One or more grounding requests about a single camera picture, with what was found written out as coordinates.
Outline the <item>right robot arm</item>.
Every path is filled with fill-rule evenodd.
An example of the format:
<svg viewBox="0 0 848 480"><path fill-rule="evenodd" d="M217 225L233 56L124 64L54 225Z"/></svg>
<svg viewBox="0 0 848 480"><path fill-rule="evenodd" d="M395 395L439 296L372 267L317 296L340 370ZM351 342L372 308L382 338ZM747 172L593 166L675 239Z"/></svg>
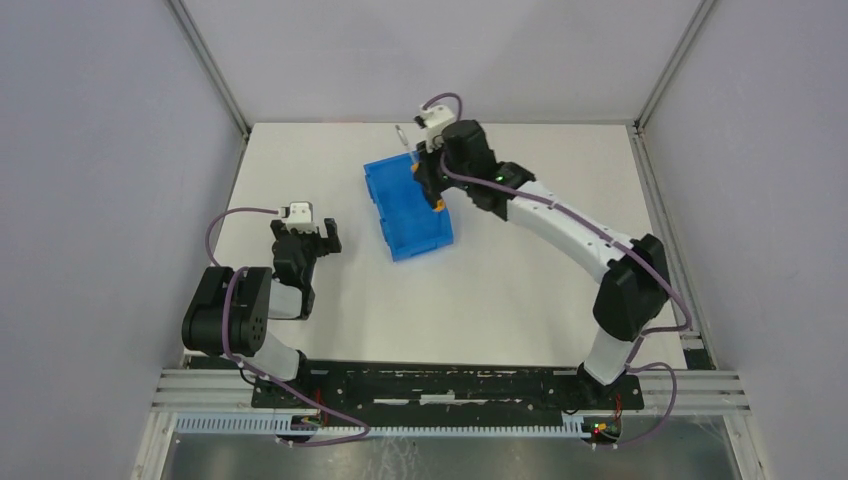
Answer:
<svg viewBox="0 0 848 480"><path fill-rule="evenodd" d="M598 331L578 377L597 390L615 385L647 324L671 297L663 243L652 234L632 238L606 227L560 201L528 169L497 160L475 120L419 114L414 122L424 138L412 175L433 209L443 209L444 191L460 190L476 208L529 230L596 281Z"/></svg>

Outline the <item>orange black handled screwdriver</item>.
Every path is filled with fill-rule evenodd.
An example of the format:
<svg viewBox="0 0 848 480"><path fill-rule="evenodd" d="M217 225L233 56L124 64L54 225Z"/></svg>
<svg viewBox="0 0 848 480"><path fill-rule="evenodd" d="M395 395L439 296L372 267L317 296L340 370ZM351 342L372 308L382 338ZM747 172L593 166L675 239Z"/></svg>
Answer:
<svg viewBox="0 0 848 480"><path fill-rule="evenodd" d="M442 197L444 189L441 173L443 149L428 150L425 144L423 150L413 150L405 131L398 124L394 125L394 129L411 160L413 179L421 187L425 200L434 212L444 211L446 206Z"/></svg>

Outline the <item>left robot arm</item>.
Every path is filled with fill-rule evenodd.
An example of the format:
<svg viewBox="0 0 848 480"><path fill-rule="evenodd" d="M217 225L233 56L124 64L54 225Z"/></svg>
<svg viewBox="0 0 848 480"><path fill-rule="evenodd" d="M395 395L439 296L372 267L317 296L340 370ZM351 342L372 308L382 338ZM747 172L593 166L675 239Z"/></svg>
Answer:
<svg viewBox="0 0 848 480"><path fill-rule="evenodd" d="M238 275L231 267L204 271L181 326L184 347L210 357L234 356L236 364L261 376L292 381L306 356L268 333L272 320L310 317L317 260L339 254L342 244L334 218L324 227L274 220L270 267L249 267Z"/></svg>

